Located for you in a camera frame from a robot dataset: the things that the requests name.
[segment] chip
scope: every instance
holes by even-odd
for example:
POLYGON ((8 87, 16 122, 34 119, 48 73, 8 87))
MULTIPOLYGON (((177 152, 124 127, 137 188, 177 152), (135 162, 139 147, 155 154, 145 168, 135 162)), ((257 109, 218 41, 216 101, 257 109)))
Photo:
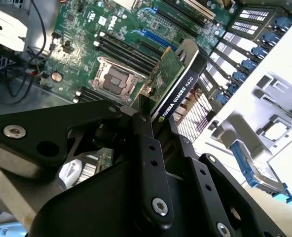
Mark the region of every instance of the chip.
POLYGON ((73 21, 75 20, 75 16, 72 15, 72 14, 70 14, 70 13, 68 13, 68 15, 67 15, 67 20, 73 22, 73 21))

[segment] white sticker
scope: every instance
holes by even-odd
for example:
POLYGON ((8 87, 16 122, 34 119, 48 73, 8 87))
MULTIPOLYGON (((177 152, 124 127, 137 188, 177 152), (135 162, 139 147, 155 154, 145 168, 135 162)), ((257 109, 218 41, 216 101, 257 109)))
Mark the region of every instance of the white sticker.
POLYGON ((99 24, 102 25, 102 26, 105 26, 106 25, 106 22, 107 22, 107 19, 103 16, 100 16, 99 18, 99 24))
POLYGON ((161 87, 162 83, 163 83, 160 73, 157 75, 156 83, 157 83, 157 88, 159 89, 161 87))

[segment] screw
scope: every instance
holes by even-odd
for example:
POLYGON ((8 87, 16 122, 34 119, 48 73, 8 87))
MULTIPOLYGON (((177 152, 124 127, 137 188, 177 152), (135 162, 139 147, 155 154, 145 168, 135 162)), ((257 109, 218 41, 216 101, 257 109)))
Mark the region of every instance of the screw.
POLYGON ((9 125, 3 129, 3 133, 5 136, 14 138, 14 139, 20 139, 25 137, 27 134, 26 130, 18 125, 9 125))
POLYGON ((213 163, 216 163, 216 160, 215 160, 215 158, 214 157, 212 157, 212 156, 209 156, 209 159, 213 162, 213 163))
POLYGON ((165 201, 161 198, 154 198, 152 200, 152 208, 161 216, 165 216, 168 213, 168 207, 165 201))
POLYGON ((183 140, 186 144, 190 144, 189 139, 187 139, 186 137, 182 137, 182 140, 183 140))
POLYGON ((113 108, 113 107, 111 107, 111 106, 109 106, 109 110, 110 110, 111 112, 113 112, 113 113, 116 113, 116 109, 113 108))
POLYGON ((220 235, 223 237, 230 237, 229 229, 221 222, 217 223, 217 230, 219 231, 220 235))
POLYGON ((142 116, 142 115, 140 115, 140 119, 141 119, 142 121, 144 121, 144 122, 147 121, 147 119, 146 119, 144 116, 142 116))

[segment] cable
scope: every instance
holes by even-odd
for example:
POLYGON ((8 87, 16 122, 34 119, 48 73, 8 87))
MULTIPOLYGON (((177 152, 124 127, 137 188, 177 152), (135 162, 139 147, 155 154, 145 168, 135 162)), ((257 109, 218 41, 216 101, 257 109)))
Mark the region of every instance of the cable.
MULTIPOLYGON (((30 64, 32 63, 32 61, 35 60, 35 59, 37 59, 37 58, 43 53, 43 51, 44 51, 44 49, 45 49, 45 46, 46 46, 46 30, 45 30, 45 26, 44 26, 44 22, 43 22, 42 16, 41 16, 41 14, 40 14, 40 12, 39 12, 39 10, 38 10, 38 8, 37 8, 37 6, 36 6, 34 0, 31 0, 31 3, 32 3, 33 7, 35 8, 36 13, 37 13, 37 15, 38 15, 38 17, 39 17, 39 20, 40 20, 40 23, 41 23, 41 27, 42 27, 42 32, 43 32, 44 41, 43 41, 42 48, 39 50, 38 53, 34 54, 34 56, 32 56, 32 57, 26 62, 25 66, 20 70, 20 73, 19 73, 18 75, 14 74, 14 76, 12 76, 11 79, 8 79, 8 80, 7 80, 7 82, 6 82, 6 83, 7 83, 7 89, 8 89, 9 94, 10 94, 12 97, 17 97, 17 96, 19 95, 19 93, 21 92, 21 90, 22 90, 22 88, 23 88, 23 86, 24 86, 24 84, 25 84, 25 81, 26 81, 26 79, 27 79, 27 76, 25 75, 25 77, 24 77, 24 79, 23 79, 23 81, 22 81, 22 84, 20 85, 18 91, 17 91, 15 94, 12 93, 12 91, 11 91, 10 84, 9 84, 10 81, 12 81, 13 79, 16 79, 17 77, 23 75, 23 74, 25 73, 26 69, 27 69, 27 68, 30 66, 30 64)), ((23 97, 22 97, 21 99, 19 99, 18 101, 15 101, 15 102, 13 102, 13 103, 4 103, 4 102, 1 102, 1 101, 0 101, 0 104, 2 104, 2 105, 16 105, 16 104, 20 103, 21 101, 23 101, 23 100, 28 96, 28 94, 29 94, 29 92, 30 92, 30 90, 31 90, 31 87, 32 87, 32 85, 33 85, 33 81, 34 81, 34 77, 31 77, 31 80, 30 80, 29 86, 28 86, 28 88, 27 88, 25 94, 23 95, 23 97)))
POLYGON ((31 77, 31 80, 30 80, 30 82, 29 82, 28 88, 27 88, 25 94, 21 97, 21 99, 15 101, 15 102, 13 102, 13 103, 4 103, 4 102, 1 102, 1 101, 0 101, 0 104, 1 104, 1 105, 16 105, 16 104, 20 103, 21 101, 23 101, 23 100, 28 96, 28 94, 29 94, 29 92, 30 92, 30 90, 31 90, 31 88, 32 88, 33 81, 34 81, 34 77, 31 77))

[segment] black ram slot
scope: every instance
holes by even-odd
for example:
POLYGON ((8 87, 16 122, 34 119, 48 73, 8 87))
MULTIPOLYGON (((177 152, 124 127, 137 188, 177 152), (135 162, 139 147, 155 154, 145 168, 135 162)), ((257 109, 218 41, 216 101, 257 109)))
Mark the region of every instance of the black ram slot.
POLYGON ((189 27, 183 25, 179 21, 177 21, 175 18, 171 17, 167 13, 163 12, 162 10, 158 9, 157 14, 163 18, 165 18, 167 21, 170 21, 171 23, 175 24, 176 26, 180 27, 183 29, 185 32, 187 32, 189 35, 197 38, 199 36, 198 33, 196 33, 194 30, 190 29, 189 27))
POLYGON ((176 4, 175 1, 171 0, 163 0, 163 2, 168 5, 170 8, 174 9, 176 12, 178 12, 183 17, 187 18, 189 21, 192 21, 194 24, 199 25, 200 27, 205 27, 205 23, 203 20, 195 19, 193 18, 189 13, 187 13, 185 10, 183 10, 180 6, 176 4))
POLYGON ((113 51, 114 53, 117 53, 118 55, 121 55, 121 57, 125 58, 126 60, 133 61, 136 64, 145 67, 146 69, 152 71, 152 69, 156 66, 156 64, 152 64, 150 62, 146 62, 145 60, 142 60, 139 57, 135 57, 134 55, 130 54, 130 52, 125 51, 123 48, 118 47, 116 44, 109 43, 107 41, 103 41, 100 43, 99 47, 104 46, 113 51))
POLYGON ((133 68, 134 70, 136 70, 136 71, 139 72, 139 73, 142 73, 142 74, 145 74, 145 75, 149 76, 150 73, 151 73, 151 71, 152 71, 152 70, 147 70, 147 69, 145 69, 145 68, 139 66, 138 64, 136 64, 136 63, 133 62, 133 61, 129 61, 129 60, 127 60, 127 59, 124 58, 123 56, 118 55, 117 53, 114 53, 112 50, 110 50, 110 49, 107 48, 107 47, 104 47, 104 46, 101 46, 101 45, 100 45, 97 49, 100 50, 100 51, 102 51, 102 52, 104 52, 104 53, 106 53, 106 54, 109 55, 110 57, 112 57, 112 58, 114 58, 114 59, 116 59, 116 60, 118 60, 118 61, 123 62, 125 65, 130 66, 131 68, 133 68))
POLYGON ((133 46, 129 45, 128 43, 126 43, 120 39, 117 39, 108 33, 106 33, 106 35, 103 36, 102 38, 113 42, 115 45, 117 45, 121 48, 128 50, 128 52, 130 52, 132 55, 137 55, 137 56, 143 58, 146 62, 152 62, 154 65, 158 62, 158 59, 153 58, 153 57, 149 56, 148 54, 139 51, 138 49, 134 48, 133 46))
POLYGON ((157 54, 159 57, 162 56, 163 52, 160 50, 156 49, 155 47, 151 46, 150 44, 146 43, 145 41, 141 41, 141 46, 149 49, 151 52, 157 54))
POLYGON ((91 90, 87 87, 82 87, 81 88, 81 95, 78 97, 79 98, 79 101, 96 101, 96 100, 108 100, 112 103, 114 103, 116 106, 118 107, 122 107, 123 105, 121 105, 120 103, 118 102, 115 102, 111 99, 109 99, 108 97, 102 95, 102 94, 99 94, 98 92, 94 91, 94 90, 91 90))

